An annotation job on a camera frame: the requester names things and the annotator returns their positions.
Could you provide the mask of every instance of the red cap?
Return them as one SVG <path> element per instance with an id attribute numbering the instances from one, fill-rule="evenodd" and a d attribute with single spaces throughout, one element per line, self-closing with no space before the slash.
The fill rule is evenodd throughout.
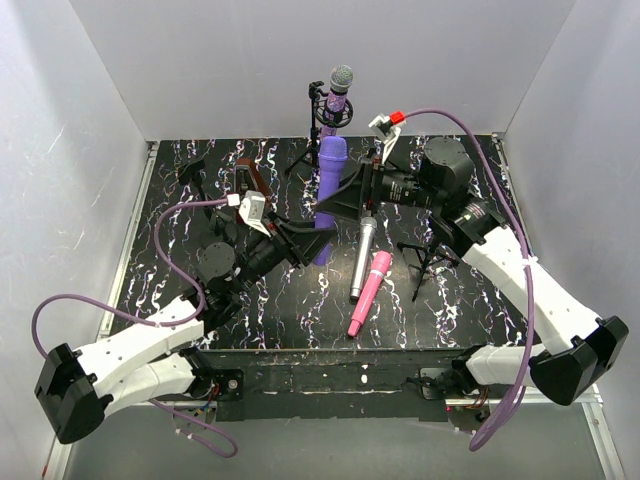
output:
<path id="1" fill-rule="evenodd" d="M 360 331 L 360 322 L 356 320 L 351 320 L 351 325 L 349 325 L 349 330 L 347 331 L 347 335 L 350 337 L 355 337 Z"/>
<path id="2" fill-rule="evenodd" d="M 404 113 L 398 110 L 397 112 L 393 112 L 389 118 L 391 118 L 391 122 L 394 125 L 397 125 L 404 122 Z"/>
<path id="3" fill-rule="evenodd" d="M 391 254 L 389 252 L 384 252 L 381 250 L 376 253 L 375 257 L 373 257 L 373 262 L 371 262 L 371 270 L 377 270 L 383 275 L 386 275 L 387 271 L 389 271 L 390 265 Z"/>

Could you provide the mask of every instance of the pink microphone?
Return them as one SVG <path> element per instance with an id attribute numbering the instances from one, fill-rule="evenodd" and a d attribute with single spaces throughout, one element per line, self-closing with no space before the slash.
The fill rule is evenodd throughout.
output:
<path id="1" fill-rule="evenodd" d="M 347 332 L 350 337 L 355 337 L 360 327 L 364 325 L 364 322 L 367 320 L 369 309 L 378 292 L 378 288 L 380 288 L 382 279 L 389 270 L 389 265 L 391 265 L 391 254 L 389 252 L 378 252 L 371 263 L 369 278 L 364 285 L 364 290 L 362 290 L 356 309 L 351 316 L 351 325 Z"/>

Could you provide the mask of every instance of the cable tie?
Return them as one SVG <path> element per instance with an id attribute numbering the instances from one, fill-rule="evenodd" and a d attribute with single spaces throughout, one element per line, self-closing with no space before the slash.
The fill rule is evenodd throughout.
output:
<path id="1" fill-rule="evenodd" d="M 538 263 L 538 257 L 530 256 L 522 259 L 522 267 L 531 267 L 534 263 Z"/>
<path id="2" fill-rule="evenodd" d="M 230 193 L 227 195 L 227 202 L 230 207 L 237 207 L 240 205 L 240 195 L 237 193 Z"/>

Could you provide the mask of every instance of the purple microphone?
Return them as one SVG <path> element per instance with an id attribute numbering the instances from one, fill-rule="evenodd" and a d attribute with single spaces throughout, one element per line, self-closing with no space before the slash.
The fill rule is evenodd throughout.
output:
<path id="1" fill-rule="evenodd" d="M 346 65 L 340 65 L 331 72 L 331 89 L 327 97 L 327 103 L 322 113 L 322 118 L 332 122 L 339 122 L 342 119 L 344 105 L 347 102 L 347 90 L 353 82 L 353 72 Z M 337 128 L 322 126 L 320 131 L 320 141 L 328 136 L 336 134 Z"/>
<path id="2" fill-rule="evenodd" d="M 342 169 L 347 163 L 347 142 L 342 137 L 327 137 L 320 144 L 318 163 L 320 164 L 320 185 L 318 187 L 318 201 L 324 200 L 340 186 Z M 316 213 L 316 228 L 333 227 L 333 215 Z M 318 254 L 313 263 L 322 266 L 329 258 L 330 246 Z"/>

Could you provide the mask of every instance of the microphone tripod stand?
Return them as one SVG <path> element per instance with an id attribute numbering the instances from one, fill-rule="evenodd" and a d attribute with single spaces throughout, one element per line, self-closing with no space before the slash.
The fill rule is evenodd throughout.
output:
<path id="1" fill-rule="evenodd" d="M 316 124 L 316 120 L 323 125 L 332 128 L 342 128 L 351 122 L 353 118 L 353 106 L 349 100 L 346 100 L 344 111 L 336 113 L 335 120 L 331 121 L 324 118 L 324 110 L 327 105 L 327 97 L 329 94 L 323 92 L 320 87 L 324 85 L 324 82 L 311 82 L 309 84 L 309 99 L 311 100 L 311 129 L 309 131 L 309 147 L 300 155 L 296 160 L 287 167 L 284 171 L 285 175 L 291 175 L 291 171 L 299 163 L 309 165 L 311 168 L 319 168 L 318 152 L 320 151 L 320 141 L 318 135 L 320 134 L 320 128 Z"/>
<path id="2" fill-rule="evenodd" d="M 415 302 L 416 298 L 418 298 L 418 291 L 422 286 L 424 276 L 429 273 L 429 269 L 431 267 L 442 262 L 450 262 L 452 267 L 458 266 L 459 262 L 457 259 L 450 257 L 442 251 L 438 252 L 440 245 L 440 241 L 436 238 L 431 238 L 431 240 L 427 242 L 426 246 L 404 242 L 398 242 L 396 244 L 402 255 L 404 255 L 405 249 L 413 250 L 414 252 L 416 252 L 418 260 L 420 261 L 420 265 L 409 264 L 409 270 L 413 269 L 418 271 L 418 284 L 413 292 L 413 297 L 411 297 L 412 302 Z"/>

